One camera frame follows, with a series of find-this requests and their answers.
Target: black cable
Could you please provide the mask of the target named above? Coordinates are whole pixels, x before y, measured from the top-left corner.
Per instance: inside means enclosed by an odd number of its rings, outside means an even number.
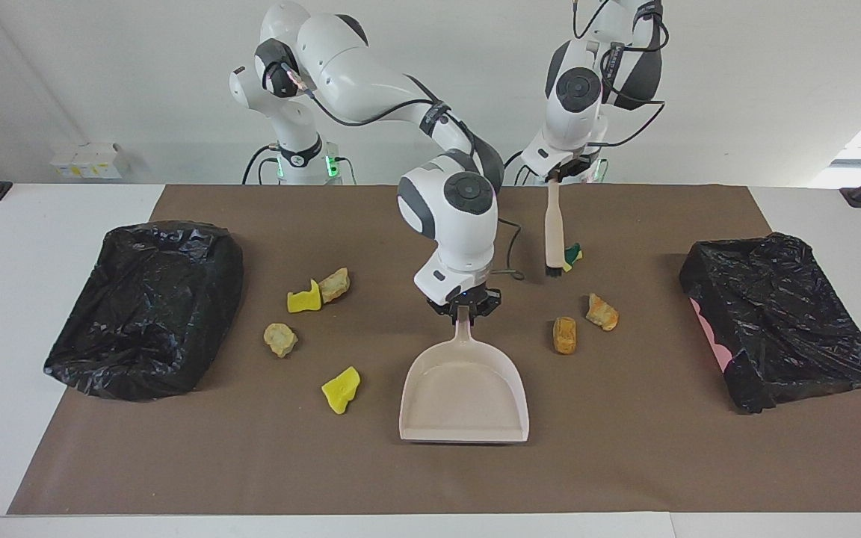
[[[250,160],[248,161],[248,166],[245,167],[245,173],[241,177],[241,184],[242,185],[245,185],[248,183],[248,174],[250,173],[250,168],[252,166],[254,166],[254,161],[257,160],[257,157],[259,157],[259,155],[261,153],[264,153],[265,151],[268,151],[270,149],[274,149],[274,146],[261,146],[261,149],[254,152],[254,154],[252,155],[252,158],[250,158]]]
[[[277,163],[277,157],[267,157],[267,159],[261,161],[257,164],[257,184],[263,185],[264,182],[261,181],[261,168],[264,167],[265,163]]]
[[[609,51],[604,52],[604,55],[601,58],[601,64],[605,64],[605,62],[607,62],[607,58],[611,54],[611,52],[613,52],[613,51],[609,50]],[[628,143],[630,140],[635,139],[635,137],[637,137],[640,133],[645,132],[646,128],[650,126],[650,123],[655,122],[656,117],[660,115],[660,112],[663,112],[663,109],[667,105],[667,102],[665,102],[665,101],[648,101],[648,99],[637,99],[637,98],[635,98],[635,96],[628,96],[625,93],[620,92],[618,89],[614,88],[611,85],[611,83],[609,83],[609,81],[607,81],[607,78],[605,76],[604,76],[604,78],[601,78],[601,81],[602,81],[602,83],[604,83],[605,86],[607,86],[607,89],[609,91],[613,92],[614,94],[616,94],[618,96],[622,96],[622,98],[624,98],[624,99],[629,99],[629,101],[635,101],[635,102],[643,103],[643,105],[660,105],[660,106],[659,106],[659,108],[656,109],[656,112],[653,113],[653,115],[650,116],[649,119],[646,120],[645,123],[643,123],[643,126],[641,126],[639,129],[637,129],[636,132],[633,133],[632,135],[629,135],[628,137],[626,137],[626,139],[620,140],[620,142],[612,142],[612,143],[609,143],[609,142],[590,142],[590,143],[587,143],[587,147],[616,147],[616,146],[622,146],[623,144]]]
[[[510,255],[513,252],[513,243],[516,242],[517,235],[520,235],[520,232],[523,231],[523,227],[517,224],[516,222],[511,222],[504,218],[496,219],[498,222],[502,224],[507,224],[509,226],[513,226],[516,228],[516,231],[513,232],[512,238],[510,238],[510,244],[507,245],[507,268],[506,269],[498,269],[496,271],[491,271],[491,275],[510,275],[512,279],[515,280],[523,280],[526,279],[526,276],[523,275],[522,271],[517,271],[517,269],[513,269],[510,266]]]
[[[514,187],[516,187],[517,185],[519,185],[519,184],[520,184],[520,173],[522,173],[522,171],[523,171],[523,170],[524,170],[524,168],[523,168],[523,167],[520,167],[520,168],[516,171],[516,176],[513,178],[513,186],[514,186]]]
[[[524,185],[526,185],[526,184],[527,184],[527,180],[529,180],[529,179],[530,179],[530,174],[533,174],[533,175],[534,175],[534,177],[540,177],[540,175],[537,175],[537,173],[535,173],[535,171],[533,170],[533,168],[530,168],[529,166],[526,166],[526,164],[523,164],[523,167],[527,170],[527,175],[523,176],[523,184],[524,184]]]
[[[417,79],[416,76],[411,76],[411,75],[404,75],[404,76],[406,76],[407,78],[410,78],[411,81],[413,81],[414,84],[417,85],[417,88],[420,88],[421,92],[424,92],[424,95],[428,96],[428,99],[430,99],[430,102],[433,103],[431,106],[437,105],[438,102],[443,102],[443,101],[441,101],[441,99],[438,99],[437,96],[435,96],[433,94],[433,92],[431,92],[430,88],[427,88],[427,85],[424,85],[424,82],[420,82],[420,80]],[[471,157],[474,157],[474,154],[476,153],[476,151],[478,151],[476,149],[476,146],[478,145],[478,136],[476,136],[474,134],[474,132],[472,132],[472,130],[467,126],[467,123],[461,122],[457,118],[454,118],[454,115],[451,114],[450,110],[445,110],[444,116],[447,116],[452,122],[454,122],[455,125],[457,125],[457,127],[459,127],[460,131],[462,133],[464,133],[464,136],[467,137],[468,142],[471,143],[471,153],[470,153]]]
[[[506,170],[507,167],[509,167],[510,164],[513,163],[513,160],[516,159],[517,157],[521,156],[522,154],[523,154],[523,150],[517,151],[517,153],[514,153],[512,156],[510,156],[510,159],[507,159],[506,161],[504,161],[503,162],[503,170]]]
[[[346,161],[348,163],[348,167],[351,168],[351,183],[355,185],[358,184],[358,178],[354,176],[354,163],[352,163],[348,157],[335,157],[334,161],[337,163]]]
[[[656,14],[656,13],[654,13],[652,16],[653,16],[653,18],[656,19],[656,24],[660,27],[660,30],[663,31],[663,35],[665,35],[666,40],[663,40],[663,42],[660,43],[660,45],[658,47],[656,47],[655,49],[652,49],[650,47],[624,47],[624,49],[623,49],[624,51],[629,51],[629,52],[656,52],[656,51],[659,51],[659,50],[663,49],[664,47],[666,47],[666,45],[670,44],[670,29],[667,28],[667,25],[663,24],[663,17]]]
[[[428,101],[428,99],[411,99],[410,101],[397,103],[397,105],[394,105],[394,106],[390,107],[389,109],[385,110],[384,112],[379,113],[377,116],[373,116],[371,118],[363,120],[363,122],[345,122],[345,120],[342,120],[341,118],[338,118],[334,114],[331,114],[331,111],[328,110],[327,108],[325,108],[324,105],[322,105],[322,103],[320,101],[318,101],[317,96],[315,96],[314,94],[308,94],[308,96],[310,96],[311,101],[313,101],[315,103],[315,105],[317,105],[318,108],[321,109],[321,112],[324,112],[325,115],[328,116],[328,118],[335,120],[335,122],[337,122],[337,123],[341,123],[342,126],[348,126],[348,127],[367,126],[367,125],[369,125],[369,123],[377,122],[377,120],[386,118],[387,116],[389,116],[389,114],[391,114],[393,112],[397,112],[398,110],[404,108],[404,106],[411,106],[411,105],[430,105],[430,106],[433,106],[434,105],[434,102]]]
[[[600,4],[600,7],[594,11],[593,16],[590,18],[590,22],[587,23],[587,26],[584,27],[584,30],[581,31],[579,35],[577,35],[577,4],[580,3],[580,0],[574,0],[573,2],[573,36],[577,38],[577,40],[583,40],[584,35],[587,35],[587,32],[590,30],[593,21],[597,20],[597,17],[600,15],[600,11],[604,10],[604,6],[609,4],[609,0],[604,0]]]

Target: white wall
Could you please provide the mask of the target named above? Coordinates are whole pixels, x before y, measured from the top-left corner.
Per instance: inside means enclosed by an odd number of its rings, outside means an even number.
[[[235,182],[266,120],[230,99],[228,72],[251,62],[267,0],[0,0],[0,21],[93,142],[117,142],[140,182]],[[305,0],[353,14],[387,64],[417,75],[502,154],[543,115],[570,1]],[[584,0],[581,20],[595,6]],[[861,129],[861,2],[665,0],[672,41],[645,135],[608,150],[608,181],[802,185]],[[0,54],[0,177],[54,181],[67,129],[10,77]],[[615,111],[609,139],[650,111]],[[358,177],[396,182],[436,151],[411,126],[321,131]]]

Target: black trash bag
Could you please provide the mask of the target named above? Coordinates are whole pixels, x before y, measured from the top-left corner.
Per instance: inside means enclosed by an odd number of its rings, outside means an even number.
[[[679,281],[726,348],[714,347],[739,408],[861,389],[861,331],[799,238],[697,242]]]
[[[183,395],[215,360],[243,279],[228,229],[175,220],[112,229],[45,374],[100,398]]]

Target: yellow sponge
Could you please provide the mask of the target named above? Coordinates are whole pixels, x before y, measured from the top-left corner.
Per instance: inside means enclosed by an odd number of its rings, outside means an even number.
[[[321,289],[311,280],[311,291],[288,292],[288,312],[294,314],[305,310],[321,310]]]
[[[340,375],[321,385],[321,391],[327,398],[327,405],[331,406],[338,415],[344,415],[348,402],[358,394],[359,384],[361,384],[361,374],[358,374],[354,367],[348,367]]]

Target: white dustpan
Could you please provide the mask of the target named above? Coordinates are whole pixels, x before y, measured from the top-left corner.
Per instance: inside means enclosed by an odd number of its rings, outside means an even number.
[[[401,398],[401,439],[409,442],[512,443],[530,433],[523,382],[510,358],[471,337],[459,307],[454,340],[410,365]]]

